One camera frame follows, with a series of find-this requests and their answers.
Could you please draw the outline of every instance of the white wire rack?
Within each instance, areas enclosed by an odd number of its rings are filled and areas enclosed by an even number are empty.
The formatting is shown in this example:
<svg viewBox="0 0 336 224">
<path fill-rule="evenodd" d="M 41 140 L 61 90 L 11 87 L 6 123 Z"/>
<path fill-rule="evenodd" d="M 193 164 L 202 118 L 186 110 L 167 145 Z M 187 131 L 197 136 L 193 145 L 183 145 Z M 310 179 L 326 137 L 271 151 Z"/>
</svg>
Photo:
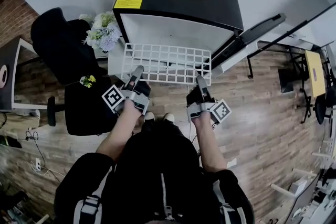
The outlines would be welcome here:
<svg viewBox="0 0 336 224">
<path fill-rule="evenodd" d="M 128 79 L 138 65 L 144 67 L 142 81 L 193 85 L 201 75 L 211 85 L 209 50 L 126 43 L 121 79 Z"/>
</svg>

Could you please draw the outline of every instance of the yellow warning label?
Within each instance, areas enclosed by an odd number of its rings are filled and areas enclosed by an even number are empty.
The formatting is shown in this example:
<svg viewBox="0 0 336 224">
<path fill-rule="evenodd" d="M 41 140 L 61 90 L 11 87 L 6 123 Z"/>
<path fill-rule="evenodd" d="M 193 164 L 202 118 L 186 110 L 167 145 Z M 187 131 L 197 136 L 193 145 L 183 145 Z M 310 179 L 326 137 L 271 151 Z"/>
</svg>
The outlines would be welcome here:
<svg viewBox="0 0 336 224">
<path fill-rule="evenodd" d="M 142 0 L 117 0 L 114 8 L 140 8 Z"/>
</svg>

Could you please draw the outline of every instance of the black jacket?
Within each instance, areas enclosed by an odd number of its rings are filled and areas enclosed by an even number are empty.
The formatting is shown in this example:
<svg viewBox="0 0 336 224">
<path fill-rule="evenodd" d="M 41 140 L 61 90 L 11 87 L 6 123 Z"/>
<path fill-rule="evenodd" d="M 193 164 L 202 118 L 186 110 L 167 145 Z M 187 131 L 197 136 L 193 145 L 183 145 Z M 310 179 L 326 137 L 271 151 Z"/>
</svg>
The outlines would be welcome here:
<svg viewBox="0 0 336 224">
<path fill-rule="evenodd" d="M 98 153 L 79 158 L 56 191 L 60 223 L 73 223 L 78 202 L 97 190 L 109 170 L 99 199 L 102 223 L 226 223 L 226 215 L 235 224 L 244 222 L 241 212 L 247 224 L 254 223 L 236 176 L 229 170 L 204 173 L 193 144 L 165 130 L 130 138 L 117 165 Z M 83 218 L 90 216 L 82 215 L 80 223 Z"/>
</svg>

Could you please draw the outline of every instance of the zipper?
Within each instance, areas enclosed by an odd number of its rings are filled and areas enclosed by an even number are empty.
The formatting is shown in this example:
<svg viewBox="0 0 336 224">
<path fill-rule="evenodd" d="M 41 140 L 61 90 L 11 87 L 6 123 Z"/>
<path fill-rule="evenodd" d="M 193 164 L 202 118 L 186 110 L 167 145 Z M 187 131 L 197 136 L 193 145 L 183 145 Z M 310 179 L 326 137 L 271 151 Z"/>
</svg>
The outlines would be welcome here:
<svg viewBox="0 0 336 224">
<path fill-rule="evenodd" d="M 167 206 L 166 184 L 164 182 L 163 174 L 161 173 L 162 195 L 163 195 L 163 210 L 167 220 L 175 220 L 172 214 L 172 207 Z"/>
</svg>

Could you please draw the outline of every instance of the hand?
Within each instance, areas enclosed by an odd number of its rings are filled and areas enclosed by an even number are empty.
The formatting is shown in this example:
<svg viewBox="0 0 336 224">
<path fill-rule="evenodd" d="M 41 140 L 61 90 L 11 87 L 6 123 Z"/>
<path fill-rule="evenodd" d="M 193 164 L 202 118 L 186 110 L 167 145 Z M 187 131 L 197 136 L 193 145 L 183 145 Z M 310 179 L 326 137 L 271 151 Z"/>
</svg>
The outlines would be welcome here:
<svg viewBox="0 0 336 224">
<path fill-rule="evenodd" d="M 208 111 L 203 111 L 199 117 L 193 118 L 192 122 L 196 128 L 203 127 L 205 125 L 211 125 L 211 113 Z"/>
<path fill-rule="evenodd" d="M 137 120 L 142 115 L 141 111 L 134 106 L 132 100 L 124 101 L 124 108 L 122 114 L 126 114 L 130 119 Z"/>
</svg>

